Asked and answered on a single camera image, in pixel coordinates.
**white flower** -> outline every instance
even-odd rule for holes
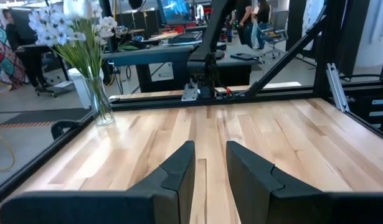
[[[103,10],[101,9],[98,2],[92,2],[92,17],[100,18]]]
[[[49,22],[50,20],[50,7],[46,6],[43,8],[40,8],[39,10],[40,19],[43,21]]]
[[[102,39],[102,38],[99,37],[99,36],[96,36],[96,37],[94,38],[94,41],[95,41],[97,44],[99,44],[99,45],[105,45],[105,44],[106,44],[106,40]]]
[[[97,24],[97,25],[92,25],[92,29],[96,33],[96,32],[99,32],[102,29],[102,27],[100,24]]]
[[[67,36],[72,36],[73,35],[73,29],[68,27],[65,29],[65,33],[67,34]]]
[[[114,29],[118,26],[118,23],[112,18],[111,16],[104,17],[102,20],[100,20],[100,25],[102,27],[109,27],[111,29]]]
[[[56,12],[52,15],[52,23],[59,27],[72,26],[73,22],[65,17],[63,13]]]
[[[70,40],[79,40],[79,41],[85,41],[86,40],[86,35],[81,32],[74,32],[70,37]]]
[[[46,32],[47,28],[50,27],[50,26],[51,26],[51,24],[41,24],[41,23],[39,23],[39,24],[37,24],[35,31],[36,31],[37,34],[42,34],[42,33]]]
[[[98,36],[101,37],[101,38],[106,39],[106,38],[114,36],[114,33],[111,30],[101,29],[98,32]]]
[[[52,14],[55,14],[55,13],[63,13],[63,10],[62,10],[62,6],[59,6],[57,4],[54,4],[52,7],[51,7],[51,13]]]
[[[44,41],[42,40],[41,36],[37,37],[37,40],[35,42],[36,45],[45,45]]]
[[[37,27],[41,25],[39,12],[36,10],[33,10],[32,13],[28,15],[28,17],[29,17],[29,23],[28,23],[29,27],[32,30],[36,31]]]
[[[43,25],[40,23],[40,22],[29,22],[28,23],[28,25],[29,25],[29,27],[33,30],[33,31],[35,31],[35,32],[40,32],[40,30],[42,30],[43,29]]]
[[[57,40],[58,44],[65,45],[67,43],[67,33],[70,31],[68,31],[68,29],[64,29],[64,27],[58,26],[57,28],[50,27],[48,32]]]
[[[38,41],[38,43],[42,43],[43,45],[45,44],[49,47],[53,47],[56,42],[57,40],[55,37],[48,32],[41,34]]]

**yellow cable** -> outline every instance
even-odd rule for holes
[[[110,82],[107,83],[107,84],[105,84],[105,85],[106,85],[106,86],[110,86],[110,85],[112,85],[113,82],[114,82],[114,74],[111,74],[111,75],[110,75]]]
[[[8,151],[10,152],[10,155],[12,157],[12,162],[11,162],[11,165],[9,167],[0,167],[0,171],[5,171],[5,170],[11,169],[14,166],[14,164],[16,163],[16,155],[14,154],[12,147],[9,145],[9,143],[2,136],[0,136],[0,140],[7,147]]]
[[[114,21],[116,21],[116,0],[114,0]]]

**wooden plank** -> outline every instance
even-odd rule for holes
[[[196,145],[191,223],[239,223],[225,163],[234,140],[321,190],[383,191],[383,140],[322,99],[115,113],[87,127],[13,194],[126,190]]]

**black shirt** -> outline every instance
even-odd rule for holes
[[[268,23],[268,17],[270,15],[270,8],[260,9],[257,14],[257,21],[259,23]]]
[[[242,18],[244,18],[245,15],[245,8],[251,6],[252,7],[252,1],[251,0],[238,0],[237,1],[237,12],[235,13],[236,18],[239,22],[241,22]],[[247,25],[249,23],[252,23],[251,17],[249,16],[248,19],[244,22],[244,25]]]
[[[13,50],[17,50],[17,48],[21,45],[24,45],[16,25],[14,24],[7,24],[6,26],[6,35],[7,39],[9,41],[9,44]]]

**metal bracket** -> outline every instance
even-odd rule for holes
[[[108,59],[106,62],[107,62],[107,64],[115,67],[114,61]]]
[[[327,64],[326,73],[336,108],[342,112],[349,112],[348,100],[346,99],[345,92],[343,91],[342,84],[339,79],[339,73],[334,63]]]
[[[195,101],[198,98],[198,85],[190,80],[190,83],[184,86],[181,101]]]

